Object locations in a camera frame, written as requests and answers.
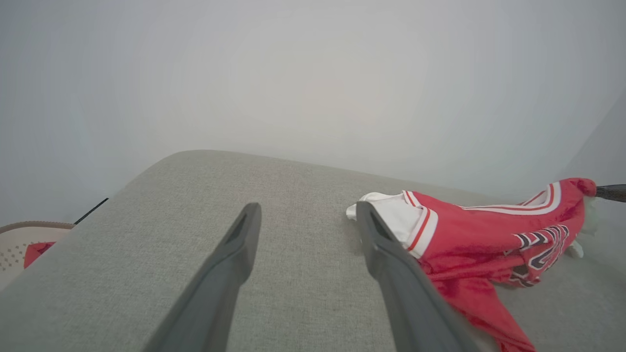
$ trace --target white wall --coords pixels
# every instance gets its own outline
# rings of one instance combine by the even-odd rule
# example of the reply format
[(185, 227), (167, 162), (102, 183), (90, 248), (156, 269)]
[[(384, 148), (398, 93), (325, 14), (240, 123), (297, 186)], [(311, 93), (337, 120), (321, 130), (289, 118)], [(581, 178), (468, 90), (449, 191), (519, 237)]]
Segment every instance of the white wall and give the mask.
[(512, 197), (626, 86), (626, 2), (0, 4), (0, 224), (216, 148)]
[[(610, 113), (593, 131), (561, 177), (586, 177), (598, 185), (626, 184), (626, 90)], [(578, 240), (585, 253), (626, 274), (626, 203), (598, 199), (600, 222), (594, 237)]]

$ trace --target gray fabric surface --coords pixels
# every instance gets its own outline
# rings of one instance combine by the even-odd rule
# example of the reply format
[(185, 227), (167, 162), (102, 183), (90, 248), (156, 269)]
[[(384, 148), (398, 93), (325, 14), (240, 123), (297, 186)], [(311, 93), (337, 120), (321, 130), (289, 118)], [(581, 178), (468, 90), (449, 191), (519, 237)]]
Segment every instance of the gray fabric surface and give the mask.
[[(463, 205), (493, 201), (240, 153), (174, 154), (0, 292), (0, 349), (141, 350), (240, 209), (260, 202), (255, 267), (240, 291), (228, 349), (393, 351), (381, 293), (344, 211), (365, 193), (402, 189)], [(548, 274), (533, 289), (501, 290), (539, 351), (623, 346), (621, 277), (566, 259)]]

